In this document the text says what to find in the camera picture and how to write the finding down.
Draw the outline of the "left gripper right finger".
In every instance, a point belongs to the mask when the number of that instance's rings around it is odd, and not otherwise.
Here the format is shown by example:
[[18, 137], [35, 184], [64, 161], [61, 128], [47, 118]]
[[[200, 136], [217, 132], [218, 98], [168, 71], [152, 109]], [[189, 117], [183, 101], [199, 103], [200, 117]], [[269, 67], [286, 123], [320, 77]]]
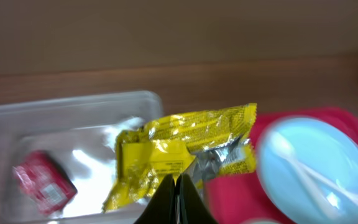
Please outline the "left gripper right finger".
[[177, 180], [178, 222], [181, 224], [218, 224], [201, 200], [188, 174]]

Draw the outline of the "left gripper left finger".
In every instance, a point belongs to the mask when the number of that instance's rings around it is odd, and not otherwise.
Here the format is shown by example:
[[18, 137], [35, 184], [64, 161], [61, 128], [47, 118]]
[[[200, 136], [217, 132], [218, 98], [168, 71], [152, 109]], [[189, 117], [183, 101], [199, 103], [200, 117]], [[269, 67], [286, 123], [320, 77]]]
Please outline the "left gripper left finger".
[[173, 176], [168, 174], [134, 224], [171, 224], [175, 219], [175, 204], [175, 182]]

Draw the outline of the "yellow snack wrapper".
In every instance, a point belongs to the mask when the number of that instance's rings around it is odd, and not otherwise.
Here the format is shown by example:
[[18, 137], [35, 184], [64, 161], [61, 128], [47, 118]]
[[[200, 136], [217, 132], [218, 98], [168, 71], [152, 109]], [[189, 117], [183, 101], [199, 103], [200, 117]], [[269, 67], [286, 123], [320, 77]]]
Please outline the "yellow snack wrapper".
[[115, 138], [116, 183], [103, 203], [110, 212], [152, 197], [165, 176], [188, 174], [196, 189], [220, 176], [253, 173], [249, 134], [257, 104], [180, 113], [152, 120]]

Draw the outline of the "red snack wrapper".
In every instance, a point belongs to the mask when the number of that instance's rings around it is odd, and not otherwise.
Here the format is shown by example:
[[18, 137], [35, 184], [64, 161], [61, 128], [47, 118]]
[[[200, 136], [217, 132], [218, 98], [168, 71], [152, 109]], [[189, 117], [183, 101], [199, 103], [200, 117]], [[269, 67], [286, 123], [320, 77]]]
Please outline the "red snack wrapper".
[[12, 168], [22, 192], [42, 215], [62, 210], [78, 193], [67, 173], [46, 151], [33, 151]]

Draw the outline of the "green bowl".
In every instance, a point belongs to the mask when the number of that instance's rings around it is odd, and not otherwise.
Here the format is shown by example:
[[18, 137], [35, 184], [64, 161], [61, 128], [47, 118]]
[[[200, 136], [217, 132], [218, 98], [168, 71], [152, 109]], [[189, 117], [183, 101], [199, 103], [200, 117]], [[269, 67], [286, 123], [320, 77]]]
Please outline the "green bowl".
[[280, 224], [280, 223], [276, 222], [275, 220], [252, 219], [252, 220], [246, 220], [246, 221], [242, 222], [241, 224]]

